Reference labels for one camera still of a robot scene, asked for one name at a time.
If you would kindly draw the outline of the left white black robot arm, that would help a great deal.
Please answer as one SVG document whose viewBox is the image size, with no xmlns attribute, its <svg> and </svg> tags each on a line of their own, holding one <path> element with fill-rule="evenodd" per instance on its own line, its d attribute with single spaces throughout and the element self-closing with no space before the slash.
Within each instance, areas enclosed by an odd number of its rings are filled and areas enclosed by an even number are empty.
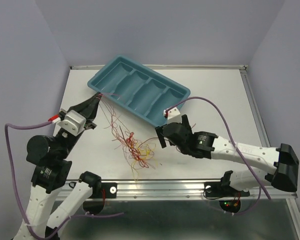
<svg viewBox="0 0 300 240">
<path fill-rule="evenodd" d="M 35 135 L 28 141 L 26 160 L 35 165 L 35 169 L 29 202 L 26 209 L 20 208 L 22 224 L 14 239 L 58 239 L 84 201 L 101 193 L 101 177 L 86 171 L 66 199 L 52 210 L 72 166 L 72 162 L 66 159 L 84 131 L 96 127 L 94 119 L 101 97 L 98 92 L 68 110 L 60 110 L 57 116 L 40 125 L 57 123 L 60 129 L 55 136 Z"/>
</svg>

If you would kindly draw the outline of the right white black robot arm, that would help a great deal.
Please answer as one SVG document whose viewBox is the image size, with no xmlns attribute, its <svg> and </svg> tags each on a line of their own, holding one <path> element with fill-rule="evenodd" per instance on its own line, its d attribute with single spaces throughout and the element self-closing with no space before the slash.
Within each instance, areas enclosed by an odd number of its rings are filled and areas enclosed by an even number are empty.
<svg viewBox="0 0 300 240">
<path fill-rule="evenodd" d="M 226 171 L 220 180 L 221 192 L 232 195 L 260 186 L 293 193 L 298 189 L 299 159 L 289 144 L 261 147 L 235 143 L 211 132 L 193 132 L 187 115 L 178 121 L 157 126 L 155 132 L 162 148 L 167 144 L 196 159 L 224 160 L 246 165 L 245 171 Z"/>
</svg>

